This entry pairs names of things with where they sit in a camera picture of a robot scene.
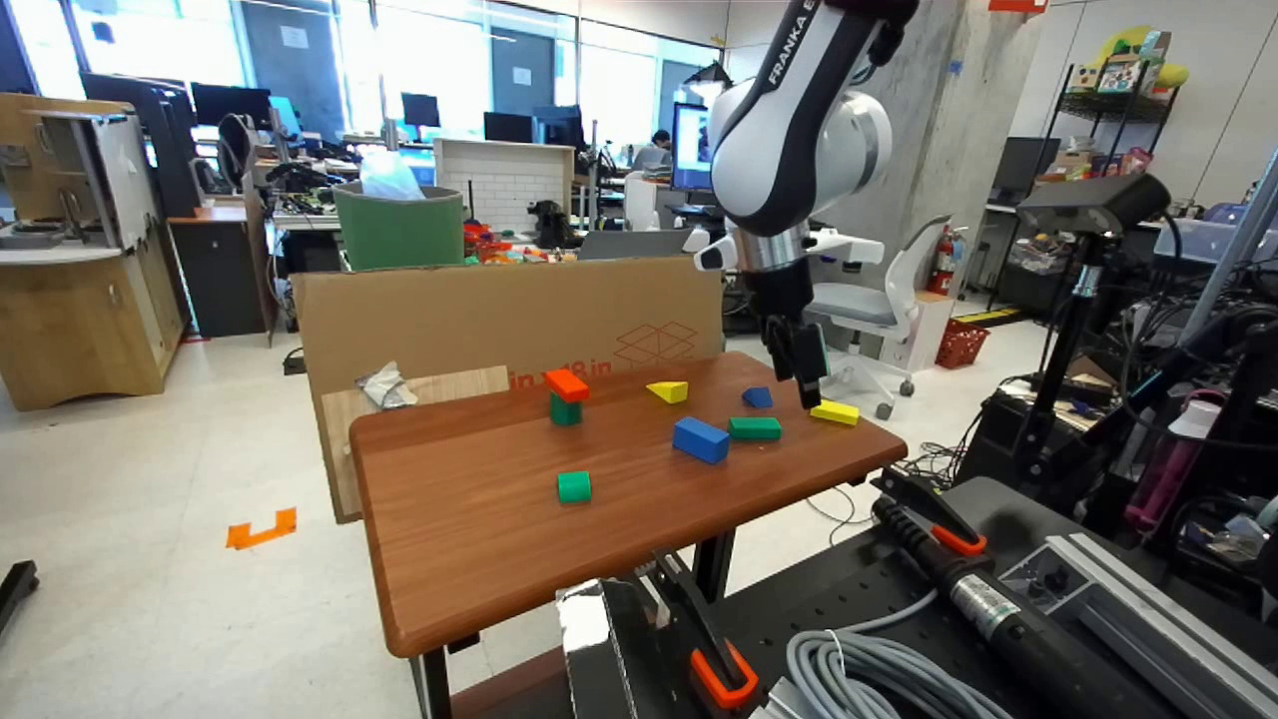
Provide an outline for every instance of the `orange block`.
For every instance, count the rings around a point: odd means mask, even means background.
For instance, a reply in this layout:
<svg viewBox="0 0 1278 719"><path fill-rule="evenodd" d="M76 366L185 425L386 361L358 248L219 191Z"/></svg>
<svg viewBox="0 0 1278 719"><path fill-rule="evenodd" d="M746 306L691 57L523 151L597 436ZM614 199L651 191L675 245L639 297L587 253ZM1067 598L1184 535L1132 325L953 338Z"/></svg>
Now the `orange block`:
<svg viewBox="0 0 1278 719"><path fill-rule="evenodd" d="M590 384L581 380L573 366L553 366L549 384L563 405L582 405L590 397Z"/></svg>
<svg viewBox="0 0 1278 719"><path fill-rule="evenodd" d="M228 549L233 550L249 550L249 549L271 545L271 539L292 535L292 533L297 533L297 506L277 513L277 526L267 526L267 533L251 533L251 523L233 523L228 526Z"/></svg>

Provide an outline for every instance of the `red block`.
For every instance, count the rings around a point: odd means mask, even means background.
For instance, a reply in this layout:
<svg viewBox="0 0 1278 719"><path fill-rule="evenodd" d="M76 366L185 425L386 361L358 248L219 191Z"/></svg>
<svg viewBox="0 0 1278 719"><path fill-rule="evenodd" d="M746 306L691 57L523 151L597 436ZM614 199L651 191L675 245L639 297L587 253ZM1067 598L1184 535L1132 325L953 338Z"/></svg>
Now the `red block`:
<svg viewBox="0 0 1278 719"><path fill-rule="evenodd" d="M582 405L590 397L590 384L581 380L573 366L553 366L549 384L563 405Z"/></svg>

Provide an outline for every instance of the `office chair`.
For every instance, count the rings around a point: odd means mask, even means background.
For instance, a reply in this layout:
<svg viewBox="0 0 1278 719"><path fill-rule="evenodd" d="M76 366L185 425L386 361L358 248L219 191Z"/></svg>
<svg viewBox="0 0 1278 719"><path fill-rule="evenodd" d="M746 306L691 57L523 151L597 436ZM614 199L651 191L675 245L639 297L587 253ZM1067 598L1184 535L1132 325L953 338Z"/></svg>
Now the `office chair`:
<svg viewBox="0 0 1278 719"><path fill-rule="evenodd" d="M944 232L947 232L947 215L928 219L887 265L882 270L882 289L863 289L863 282L842 282L842 281L816 281L816 298L808 302L808 316L822 328L828 348L847 348L847 338L855 334L880 334L882 344L911 344L915 328L919 328L919 277L929 265ZM899 392L895 397L915 397L915 380L911 366L899 364L882 364L870 354L859 354L850 348L855 364L863 364L866 370L890 370L899 376ZM890 418L895 410L895 397L882 392L882 384L874 380L882 405L874 406L880 418Z"/></svg>
<svg viewBox="0 0 1278 719"><path fill-rule="evenodd" d="M453 191L425 199L381 199L330 191L340 248L352 270L465 265L469 209Z"/></svg>

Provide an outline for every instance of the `toy block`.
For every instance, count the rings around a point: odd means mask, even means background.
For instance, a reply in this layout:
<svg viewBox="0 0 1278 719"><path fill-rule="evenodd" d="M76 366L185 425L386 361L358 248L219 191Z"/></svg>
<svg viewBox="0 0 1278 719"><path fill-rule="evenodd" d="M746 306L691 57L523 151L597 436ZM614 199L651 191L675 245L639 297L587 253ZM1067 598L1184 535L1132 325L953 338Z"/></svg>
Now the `toy block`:
<svg viewBox="0 0 1278 719"><path fill-rule="evenodd" d="M581 405L563 405L559 397L553 397L553 425L557 426L582 425L582 406Z"/></svg>
<svg viewBox="0 0 1278 719"><path fill-rule="evenodd" d="M859 425L863 418L863 410L859 406L850 406L850 405L835 405L835 398L822 398L820 406L811 406L808 410L811 418L822 418L822 425L842 425L842 426L850 426L850 425Z"/></svg>
<svg viewBox="0 0 1278 719"><path fill-rule="evenodd" d="M727 418L727 436L735 442L778 442L783 438L783 425L776 417L731 417Z"/></svg>
<svg viewBox="0 0 1278 719"><path fill-rule="evenodd" d="M703 425L694 417L682 417L673 432L673 446L703 460L703 465L724 465L727 460L727 432L715 425Z"/></svg>
<svg viewBox="0 0 1278 719"><path fill-rule="evenodd" d="M746 392L742 392L742 405L746 405L746 406L772 406L772 392L766 392L766 389L746 389Z"/></svg>
<svg viewBox="0 0 1278 719"><path fill-rule="evenodd" d="M297 506L277 513L277 526L267 526L267 533L251 533L251 523L228 526L228 549L233 550L249 550L249 549L271 545L271 539L292 535L292 533L297 533Z"/></svg>
<svg viewBox="0 0 1278 719"><path fill-rule="evenodd" d="M553 366L549 384L563 405L582 405L590 397L590 384L582 376L575 376L573 366Z"/></svg>
<svg viewBox="0 0 1278 719"><path fill-rule="evenodd" d="M689 384L669 380L669 384L649 384L649 392L663 405L689 405Z"/></svg>
<svg viewBox="0 0 1278 719"><path fill-rule="evenodd" d="M590 503L597 497L590 472L559 472L557 497L559 503Z"/></svg>

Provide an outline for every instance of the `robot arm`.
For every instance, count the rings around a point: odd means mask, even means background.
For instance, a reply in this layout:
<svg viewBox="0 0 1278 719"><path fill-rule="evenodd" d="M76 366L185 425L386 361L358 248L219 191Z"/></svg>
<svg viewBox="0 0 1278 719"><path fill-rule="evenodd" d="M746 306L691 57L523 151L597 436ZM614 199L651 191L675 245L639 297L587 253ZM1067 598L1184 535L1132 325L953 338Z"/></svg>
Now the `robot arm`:
<svg viewBox="0 0 1278 719"><path fill-rule="evenodd" d="M802 224L859 191L890 156L880 100L847 92L855 63L887 63L919 0L791 0L750 92L715 105L715 199L735 224L735 268L764 316L776 376L816 406L828 376L820 328L802 318L811 277Z"/></svg>
<svg viewBox="0 0 1278 719"><path fill-rule="evenodd" d="M915 0L791 0L764 72L715 109L715 195L750 237L778 237L859 191L890 156L880 100L842 92L855 63L887 63Z"/></svg>

